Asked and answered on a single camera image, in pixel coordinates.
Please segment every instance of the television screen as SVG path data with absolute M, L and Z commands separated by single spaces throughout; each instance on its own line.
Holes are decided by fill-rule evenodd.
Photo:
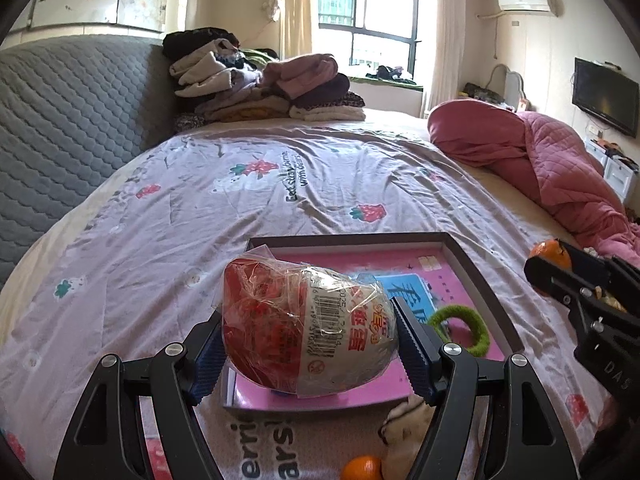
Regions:
M 626 135 L 638 130 L 638 83 L 611 68 L 575 59 L 574 105 Z

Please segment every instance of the transparent plastic wrap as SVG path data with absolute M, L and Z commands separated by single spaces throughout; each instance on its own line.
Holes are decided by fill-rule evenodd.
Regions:
M 343 392 L 396 357 L 394 311 L 379 282 L 276 260 L 266 246 L 225 268 L 223 336 L 236 369 L 300 397 Z

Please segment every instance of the green cloth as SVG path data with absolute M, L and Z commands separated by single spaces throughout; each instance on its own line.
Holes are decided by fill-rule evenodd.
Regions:
M 422 92 L 423 87 L 419 85 L 410 85 L 409 83 L 401 83 L 398 81 L 388 81 L 386 79 L 373 79 L 370 77 L 350 77 L 349 81 L 354 83 L 365 83 L 371 85 L 387 85 L 387 86 L 399 86 L 402 88 L 409 88 L 410 90 L 417 90 Z
M 265 54 L 260 50 L 254 50 L 252 48 L 241 48 L 240 52 L 244 54 L 248 61 L 254 63 L 260 70 L 263 70 L 267 66 L 268 62 L 276 61 L 273 57 Z
M 440 339 L 445 343 L 451 343 L 451 340 L 445 335 L 442 330 L 442 322 L 455 317 L 465 322 L 465 324 L 471 330 L 471 335 L 474 338 L 473 346 L 467 348 L 473 357 L 484 357 L 489 351 L 489 345 L 491 340 L 489 339 L 489 331 L 487 330 L 482 317 L 474 309 L 464 305 L 447 305 L 439 308 L 436 312 L 431 314 L 431 317 L 427 320 L 427 325 L 433 326 Z

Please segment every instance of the air conditioner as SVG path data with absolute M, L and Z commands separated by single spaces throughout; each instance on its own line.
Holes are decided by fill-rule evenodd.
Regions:
M 521 14 L 552 14 L 557 16 L 554 0 L 498 0 L 500 10 Z

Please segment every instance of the beige plush toy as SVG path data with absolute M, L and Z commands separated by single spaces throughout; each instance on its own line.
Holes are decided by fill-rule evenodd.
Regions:
M 434 411 L 435 408 L 426 404 L 422 397 L 412 395 L 389 412 L 378 430 L 386 446 L 386 456 L 382 460 L 382 476 L 385 480 L 406 479 Z

